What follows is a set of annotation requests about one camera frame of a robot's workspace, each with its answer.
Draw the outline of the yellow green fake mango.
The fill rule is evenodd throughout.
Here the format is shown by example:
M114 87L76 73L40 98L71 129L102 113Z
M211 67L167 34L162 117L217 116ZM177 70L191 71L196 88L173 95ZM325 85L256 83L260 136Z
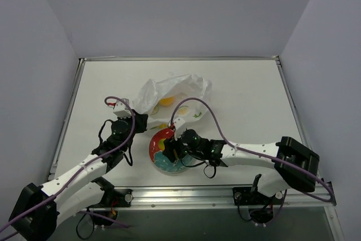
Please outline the yellow green fake mango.
M166 138L161 138L157 142L157 147L158 147L159 151L164 151L165 150L165 145L164 145L165 140L166 140Z

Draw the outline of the yellow fake fruit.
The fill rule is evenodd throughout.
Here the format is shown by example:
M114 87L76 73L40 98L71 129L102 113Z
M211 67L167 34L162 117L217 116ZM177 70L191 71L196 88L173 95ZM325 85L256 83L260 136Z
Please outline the yellow fake fruit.
M174 102L175 102L175 97L168 97L168 98L160 99L158 104L162 107L169 107L173 105Z

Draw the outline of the white plastic bag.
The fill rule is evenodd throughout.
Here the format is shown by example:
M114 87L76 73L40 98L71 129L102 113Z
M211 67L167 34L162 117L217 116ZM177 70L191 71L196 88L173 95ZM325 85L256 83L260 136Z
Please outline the white plastic bag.
M186 122L199 121L208 109L196 100L180 102L194 97L209 104L211 95L212 82L196 74L169 77L158 82L150 79L132 101L132 106L137 113L148 115L147 129L160 130L167 127L172 114ZM160 99L168 97L175 97L173 105L162 107L158 104Z

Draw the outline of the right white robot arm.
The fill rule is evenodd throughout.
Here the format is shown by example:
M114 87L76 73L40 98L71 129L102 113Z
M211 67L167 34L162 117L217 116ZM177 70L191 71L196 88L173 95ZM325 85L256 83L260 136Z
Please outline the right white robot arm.
M162 153L171 162L190 155L215 168L246 165L269 169L269 173L255 178L250 189L257 203L287 189L314 192L319 166L319 155L292 137L267 144L238 144L202 138L188 129L178 138L166 139Z

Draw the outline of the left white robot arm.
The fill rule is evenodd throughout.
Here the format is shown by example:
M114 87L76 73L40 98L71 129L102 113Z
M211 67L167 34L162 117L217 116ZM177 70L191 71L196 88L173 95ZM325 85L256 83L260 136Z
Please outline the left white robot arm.
M78 165L52 181L24 187L8 225L25 240L48 240L70 216L92 205L109 206L115 191L103 176L126 158L134 136L147 130L147 120L135 112L112 121L110 136Z

